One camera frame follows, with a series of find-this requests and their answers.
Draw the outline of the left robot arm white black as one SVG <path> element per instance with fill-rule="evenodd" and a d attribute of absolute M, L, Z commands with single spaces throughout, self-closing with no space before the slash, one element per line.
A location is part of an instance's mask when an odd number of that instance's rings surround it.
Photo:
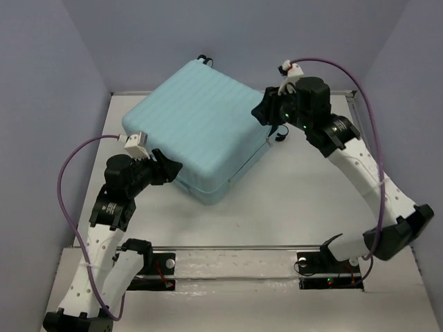
<path fill-rule="evenodd" d="M 160 149 L 151 156 L 118 154 L 107 160 L 87 237 L 79 240 L 82 258 L 57 310 L 45 315 L 46 331 L 112 331 L 123 316 L 133 278 L 153 265 L 150 242 L 122 240 L 136 210 L 135 198 L 149 185 L 172 182 L 182 167 Z"/>

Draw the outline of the light blue hardshell suitcase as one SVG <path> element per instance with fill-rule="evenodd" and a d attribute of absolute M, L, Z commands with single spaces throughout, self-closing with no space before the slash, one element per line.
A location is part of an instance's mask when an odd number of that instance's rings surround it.
<path fill-rule="evenodd" d="M 205 55 L 189 61 L 122 118 L 127 134 L 147 134 L 148 150 L 183 164 L 175 184 L 205 205 L 222 200 L 281 142 L 275 127 L 251 115 L 262 93 L 212 65 Z"/>

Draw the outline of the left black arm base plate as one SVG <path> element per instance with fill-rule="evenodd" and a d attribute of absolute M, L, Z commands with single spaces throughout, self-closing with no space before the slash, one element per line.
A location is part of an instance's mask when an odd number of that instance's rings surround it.
<path fill-rule="evenodd" d="M 128 291 L 175 291 L 176 254 L 154 252 L 150 266 L 144 265 L 133 278 Z"/>

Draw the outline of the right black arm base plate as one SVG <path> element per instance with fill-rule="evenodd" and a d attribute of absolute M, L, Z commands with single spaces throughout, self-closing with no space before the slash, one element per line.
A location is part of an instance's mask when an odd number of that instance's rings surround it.
<path fill-rule="evenodd" d="M 293 269 L 299 276 L 300 290 L 363 290 L 362 273 L 357 258 L 334 262 L 322 261 L 319 251 L 298 252 Z"/>

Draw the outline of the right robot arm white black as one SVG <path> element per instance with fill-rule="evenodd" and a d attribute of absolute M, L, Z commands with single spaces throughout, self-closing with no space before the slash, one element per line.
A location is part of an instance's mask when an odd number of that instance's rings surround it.
<path fill-rule="evenodd" d="M 302 77 L 283 89 L 270 86 L 251 114 L 263 125 L 292 125 L 307 142 L 337 167 L 361 195 L 377 220 L 363 234 L 341 232 L 320 246 L 318 262 L 334 271 L 345 260 L 373 255 L 387 261 L 416 240 L 434 216 L 418 205 L 379 169 L 359 130 L 332 113 L 329 86 L 319 77 Z"/>

